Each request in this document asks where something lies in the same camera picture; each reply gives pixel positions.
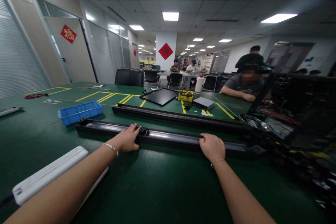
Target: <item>blue plastic basket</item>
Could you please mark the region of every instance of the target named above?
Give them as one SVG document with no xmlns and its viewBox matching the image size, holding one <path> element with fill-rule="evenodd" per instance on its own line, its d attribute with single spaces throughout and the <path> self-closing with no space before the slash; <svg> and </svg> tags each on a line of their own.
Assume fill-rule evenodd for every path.
<svg viewBox="0 0 336 224">
<path fill-rule="evenodd" d="M 83 103 L 75 107 L 62 108 L 58 110 L 58 118 L 65 125 L 77 123 L 81 118 L 90 118 L 103 113 L 102 105 L 97 101 Z"/>
</svg>

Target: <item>silver bracelet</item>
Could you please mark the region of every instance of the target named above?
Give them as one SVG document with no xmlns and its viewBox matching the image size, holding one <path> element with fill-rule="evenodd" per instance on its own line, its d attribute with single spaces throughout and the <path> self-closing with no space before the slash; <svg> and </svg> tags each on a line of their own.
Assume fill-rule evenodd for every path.
<svg viewBox="0 0 336 224">
<path fill-rule="evenodd" d="M 111 148 L 112 150 L 116 152 L 117 156 L 119 156 L 119 152 L 112 145 L 109 145 L 107 143 L 103 143 L 102 145 L 106 145 L 107 147 Z"/>
<path fill-rule="evenodd" d="M 211 163 L 211 168 L 213 168 L 212 165 L 213 165 L 214 163 L 216 163 L 217 161 L 225 161 L 225 159 L 217 159 L 217 160 L 213 161 L 213 162 Z"/>
</svg>

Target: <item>linear rail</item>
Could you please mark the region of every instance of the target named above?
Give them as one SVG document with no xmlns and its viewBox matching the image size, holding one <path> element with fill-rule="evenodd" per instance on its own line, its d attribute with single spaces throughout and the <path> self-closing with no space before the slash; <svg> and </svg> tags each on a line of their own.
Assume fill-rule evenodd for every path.
<svg viewBox="0 0 336 224">
<path fill-rule="evenodd" d="M 118 103 L 118 106 L 112 106 L 113 113 L 126 116 L 137 116 L 141 118 L 173 123 L 178 125 L 187 125 L 190 127 L 206 129 L 217 132 L 242 135 L 245 128 L 241 123 L 222 121 L 213 118 L 203 118 L 200 116 L 154 110 L 143 107 L 136 107 Z"/>
<path fill-rule="evenodd" d="M 113 137 L 129 125 L 115 124 L 105 121 L 81 119 L 75 128 L 78 132 L 106 135 Z M 166 147 L 200 151 L 199 136 L 173 133 L 141 127 L 136 143 L 155 144 Z M 224 141 L 228 157 L 251 160 L 258 156 L 243 143 Z"/>
</svg>

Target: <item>white bottle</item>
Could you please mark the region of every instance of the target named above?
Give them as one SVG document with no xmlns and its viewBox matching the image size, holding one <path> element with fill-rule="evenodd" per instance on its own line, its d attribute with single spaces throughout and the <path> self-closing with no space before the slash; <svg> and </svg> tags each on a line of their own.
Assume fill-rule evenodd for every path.
<svg viewBox="0 0 336 224">
<path fill-rule="evenodd" d="M 203 75 L 200 75 L 197 77 L 196 87 L 195 87 L 195 93 L 199 94 L 202 91 L 202 88 L 204 86 L 205 78 Z"/>
</svg>

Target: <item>chair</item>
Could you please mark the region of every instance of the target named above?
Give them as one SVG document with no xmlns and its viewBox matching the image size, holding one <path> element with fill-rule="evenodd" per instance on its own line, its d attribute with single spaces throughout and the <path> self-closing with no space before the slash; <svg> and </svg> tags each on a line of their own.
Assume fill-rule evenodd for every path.
<svg viewBox="0 0 336 224">
<path fill-rule="evenodd" d="M 170 86 L 177 86 L 179 87 L 182 82 L 183 75 L 180 73 L 171 73 L 169 75 L 169 83 L 168 83 L 168 89 Z"/>
<path fill-rule="evenodd" d="M 203 88 L 204 89 L 208 89 L 208 90 L 213 90 L 213 92 L 215 93 L 216 91 L 219 92 L 221 86 L 221 82 L 220 80 L 217 79 L 216 76 L 207 76 L 205 78 L 205 83 Z"/>
<path fill-rule="evenodd" d="M 156 87 L 158 86 L 160 76 L 158 75 L 157 71 L 152 70 L 145 70 L 145 82 L 149 86 L 150 83 L 156 82 Z"/>
<path fill-rule="evenodd" d="M 144 86 L 144 71 L 135 68 L 118 68 L 115 84 L 125 86 Z"/>
</svg>

